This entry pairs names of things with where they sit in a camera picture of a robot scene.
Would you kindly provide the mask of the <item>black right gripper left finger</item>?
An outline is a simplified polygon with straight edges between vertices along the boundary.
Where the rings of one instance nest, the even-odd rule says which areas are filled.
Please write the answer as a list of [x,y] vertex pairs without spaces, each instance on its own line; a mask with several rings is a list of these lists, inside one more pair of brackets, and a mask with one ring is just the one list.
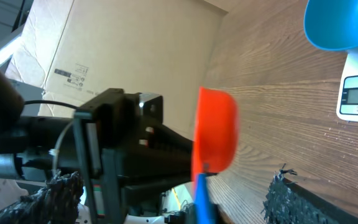
[[83,186],[78,172],[65,175],[57,172],[45,187],[2,209],[0,224],[74,224]]

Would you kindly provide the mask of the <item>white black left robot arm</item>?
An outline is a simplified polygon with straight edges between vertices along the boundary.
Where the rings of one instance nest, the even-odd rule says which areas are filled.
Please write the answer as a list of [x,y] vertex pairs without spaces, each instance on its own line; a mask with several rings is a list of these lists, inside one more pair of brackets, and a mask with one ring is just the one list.
[[192,141],[163,124],[163,98],[110,88],[71,118],[23,116],[0,71],[0,178],[45,187],[0,212],[0,223],[123,223],[132,207],[191,179]]

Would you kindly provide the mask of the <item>red scoop with blue handle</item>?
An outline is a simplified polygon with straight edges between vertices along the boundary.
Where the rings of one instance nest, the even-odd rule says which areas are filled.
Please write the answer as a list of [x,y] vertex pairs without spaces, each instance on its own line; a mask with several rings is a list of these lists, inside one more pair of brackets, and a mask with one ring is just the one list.
[[239,138],[238,116],[237,103],[230,94],[199,88],[191,156],[196,223],[218,222],[216,207],[209,197],[207,176],[231,165]]

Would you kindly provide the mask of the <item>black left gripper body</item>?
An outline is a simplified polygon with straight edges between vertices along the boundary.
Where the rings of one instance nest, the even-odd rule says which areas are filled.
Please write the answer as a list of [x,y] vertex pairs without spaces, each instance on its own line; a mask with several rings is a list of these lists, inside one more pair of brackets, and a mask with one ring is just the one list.
[[149,136],[163,123],[163,96],[110,88],[80,106],[73,132],[93,223],[124,223],[127,211],[163,192],[161,157]]

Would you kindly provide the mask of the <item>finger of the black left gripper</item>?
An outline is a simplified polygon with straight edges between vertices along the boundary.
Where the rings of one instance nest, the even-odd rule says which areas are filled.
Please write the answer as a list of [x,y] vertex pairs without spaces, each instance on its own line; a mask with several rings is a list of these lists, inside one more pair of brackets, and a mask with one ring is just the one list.
[[157,123],[141,124],[143,174],[189,174],[193,141]]

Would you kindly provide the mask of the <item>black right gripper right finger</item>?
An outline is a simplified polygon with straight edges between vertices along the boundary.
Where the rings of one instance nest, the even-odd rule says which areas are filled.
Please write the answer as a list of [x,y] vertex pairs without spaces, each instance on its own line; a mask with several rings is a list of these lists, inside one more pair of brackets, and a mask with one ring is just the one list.
[[298,173],[282,166],[273,175],[263,202],[266,223],[358,224],[357,217],[287,179],[287,174]]

